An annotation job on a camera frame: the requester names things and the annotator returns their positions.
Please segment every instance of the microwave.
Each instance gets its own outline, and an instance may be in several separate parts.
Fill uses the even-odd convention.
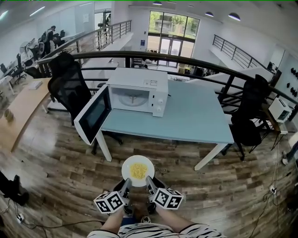
[[[148,112],[162,117],[167,98],[166,72],[116,68],[74,119],[74,126],[85,143],[91,145],[113,109]]]
[[[279,123],[284,123],[292,112],[291,108],[279,98],[274,99],[269,107],[269,111],[273,118]]]

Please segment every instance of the light blue tabletop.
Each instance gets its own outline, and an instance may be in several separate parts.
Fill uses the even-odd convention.
[[[152,113],[113,109],[103,131],[184,141],[234,142],[229,124],[210,88],[169,80],[169,94],[163,117]]]

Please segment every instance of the white plate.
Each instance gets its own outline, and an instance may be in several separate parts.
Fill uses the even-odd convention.
[[[130,166],[134,163],[142,163],[147,166],[147,171],[143,179],[136,179],[130,175]],[[126,159],[122,165],[122,177],[124,178],[124,180],[127,180],[128,178],[130,178],[132,182],[132,186],[134,187],[146,186],[146,177],[150,176],[151,178],[153,178],[154,173],[155,171],[154,171],[153,163],[148,158],[142,155],[131,156],[128,159]]]

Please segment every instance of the black and white marker cube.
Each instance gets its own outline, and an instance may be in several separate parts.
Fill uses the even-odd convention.
[[[118,192],[107,192],[94,199],[97,208],[103,214],[114,213],[125,205]]]
[[[182,202],[183,195],[171,189],[158,188],[153,202],[163,209],[177,210]]]

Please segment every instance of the wooden floor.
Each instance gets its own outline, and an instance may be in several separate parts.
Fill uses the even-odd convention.
[[[194,222],[210,224],[230,238],[249,237],[266,204],[263,196],[272,183],[278,150],[289,150],[287,140],[283,139],[279,148],[271,151],[275,139],[271,134],[251,154],[245,147],[244,162],[232,147],[226,156],[219,154],[196,172],[194,166],[214,145],[127,135],[121,135],[124,143],[119,145],[113,139],[105,138],[112,162],[104,159],[100,149],[96,156],[90,153],[91,147],[79,138],[68,113],[45,114],[42,109],[38,110],[16,151],[13,154],[0,152],[1,171],[9,179],[18,174],[22,186],[30,193],[28,205],[18,207],[27,223],[59,226],[106,220],[107,216],[99,213],[93,199],[121,180],[121,166],[125,159],[140,154],[151,159],[159,179],[185,195],[177,213]],[[294,168],[294,161],[287,167],[279,163],[275,174],[278,172],[278,178],[282,178]],[[297,175],[294,169],[290,176],[278,181],[280,206],[274,206],[270,198],[254,237],[285,237],[284,232],[290,229],[296,214],[287,211],[284,200],[293,191]],[[141,207],[147,195],[143,188],[134,189],[131,200]],[[7,204],[8,199],[0,196],[0,210]],[[39,227],[30,230],[19,225],[13,205],[1,216],[8,237],[46,237]],[[152,220],[160,221],[156,215]],[[90,222],[45,228],[45,232],[48,238],[81,238],[100,227],[100,223]]]

